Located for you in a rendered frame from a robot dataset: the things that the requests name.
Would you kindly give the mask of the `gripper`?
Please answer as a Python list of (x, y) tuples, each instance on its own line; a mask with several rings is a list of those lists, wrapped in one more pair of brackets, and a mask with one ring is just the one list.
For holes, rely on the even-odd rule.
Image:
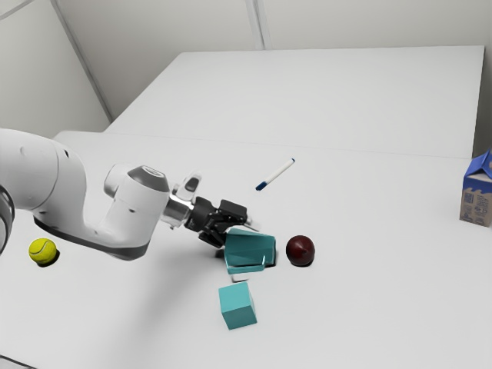
[(208, 199), (196, 197), (184, 226), (191, 231), (199, 232), (200, 240), (216, 248), (222, 248), (226, 242), (227, 230), (230, 228), (228, 224), (252, 226), (253, 221), (243, 205), (223, 199), (216, 208)]

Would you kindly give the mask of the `teal faceted mug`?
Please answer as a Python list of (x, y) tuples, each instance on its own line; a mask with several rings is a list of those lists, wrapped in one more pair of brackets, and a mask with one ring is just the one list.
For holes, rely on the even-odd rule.
[(224, 261), (230, 275), (263, 271), (276, 265), (272, 235), (231, 228), (226, 234)]

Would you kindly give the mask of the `white pen with blue cap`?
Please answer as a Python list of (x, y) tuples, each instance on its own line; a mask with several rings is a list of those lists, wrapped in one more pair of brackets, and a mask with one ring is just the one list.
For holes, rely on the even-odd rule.
[(272, 174), (270, 174), (267, 178), (265, 178), (262, 182), (260, 182), (256, 187), (256, 191), (262, 191), (265, 187), (267, 187), (273, 180), (278, 178), (282, 173), (288, 170), (293, 163), (295, 163), (294, 158), (290, 158), (287, 162), (285, 162), (281, 167), (276, 169)]

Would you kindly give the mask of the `teal cube block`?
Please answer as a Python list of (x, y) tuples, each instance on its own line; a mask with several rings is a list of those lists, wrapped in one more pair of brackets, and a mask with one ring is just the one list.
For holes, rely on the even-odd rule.
[(229, 330), (258, 322), (254, 301), (247, 282), (239, 282), (218, 289), (221, 315)]

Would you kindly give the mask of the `dark red apple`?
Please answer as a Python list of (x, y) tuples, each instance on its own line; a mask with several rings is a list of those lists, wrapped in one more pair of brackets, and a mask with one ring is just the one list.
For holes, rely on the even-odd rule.
[(314, 243), (307, 236), (296, 235), (287, 242), (286, 255), (292, 265), (297, 267), (307, 267), (314, 261)]

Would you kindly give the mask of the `yellow tennis ball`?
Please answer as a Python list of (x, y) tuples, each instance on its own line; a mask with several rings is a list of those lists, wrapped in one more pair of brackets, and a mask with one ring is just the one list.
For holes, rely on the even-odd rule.
[(55, 243), (48, 238), (35, 239), (28, 248), (29, 257), (39, 265), (46, 265), (54, 261), (57, 251)]

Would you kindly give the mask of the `blue and brown carton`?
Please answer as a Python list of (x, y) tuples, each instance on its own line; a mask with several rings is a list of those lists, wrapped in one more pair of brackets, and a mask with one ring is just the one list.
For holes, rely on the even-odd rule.
[(460, 219), (486, 228), (492, 226), (492, 148), (474, 158), (465, 172)]

